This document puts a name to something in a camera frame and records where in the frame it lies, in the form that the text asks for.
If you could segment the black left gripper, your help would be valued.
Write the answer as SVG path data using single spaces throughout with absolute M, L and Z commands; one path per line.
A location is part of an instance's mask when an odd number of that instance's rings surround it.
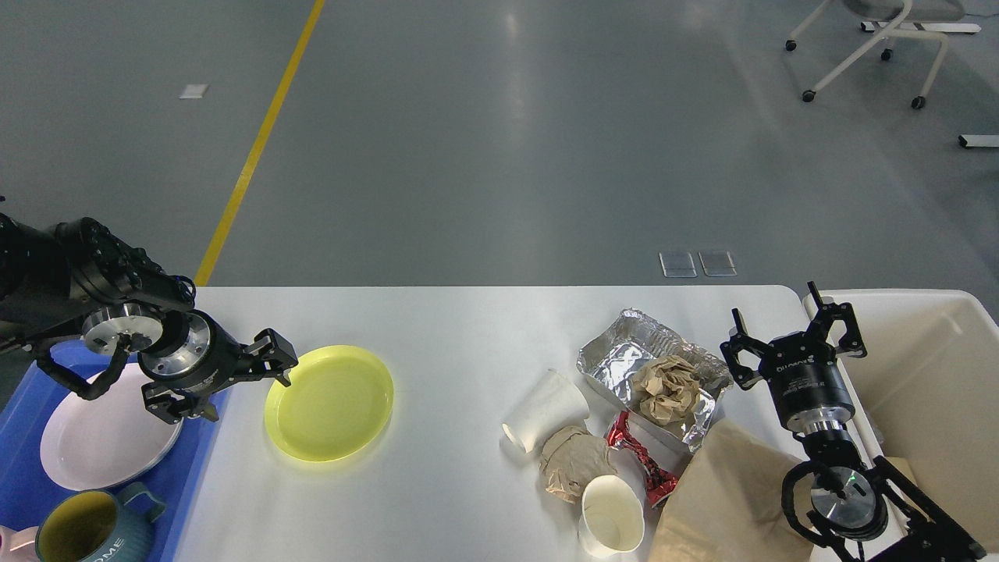
M 239 344 L 203 311 L 165 314 L 159 339 L 138 353 L 145 409 L 164 423 L 185 418 L 217 422 L 208 396 L 238 382 L 274 379 L 292 386 L 290 370 L 299 364 L 293 344 L 271 328 L 249 344 Z

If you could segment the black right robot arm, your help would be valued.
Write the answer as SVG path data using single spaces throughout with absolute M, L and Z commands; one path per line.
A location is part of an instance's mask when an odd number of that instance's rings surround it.
M 840 373 L 844 354 L 867 349 L 852 305 L 824 298 L 809 282 L 816 310 L 809 326 L 764 342 L 750 336 L 735 308 L 734 328 L 720 349 L 734 381 L 750 389 L 764 381 L 779 423 L 803 445 L 806 459 L 782 480 L 781 510 L 802 538 L 842 561 L 862 561 L 859 546 L 884 534 L 890 507 L 905 516 L 905 535 L 878 561 L 977 561 L 987 552 L 945 509 L 884 456 L 865 463 L 847 430 L 856 409 Z

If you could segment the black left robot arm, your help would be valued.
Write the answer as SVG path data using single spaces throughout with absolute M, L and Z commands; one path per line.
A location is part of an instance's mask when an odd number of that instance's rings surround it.
M 215 422 L 213 395 L 240 382 L 288 387 L 297 355 L 274 329 L 243 344 L 197 310 L 197 287 L 168 274 L 95 219 L 47 230 L 1 217 L 2 351 L 27 350 L 83 400 L 116 384 L 131 357 L 145 409 L 164 423 Z

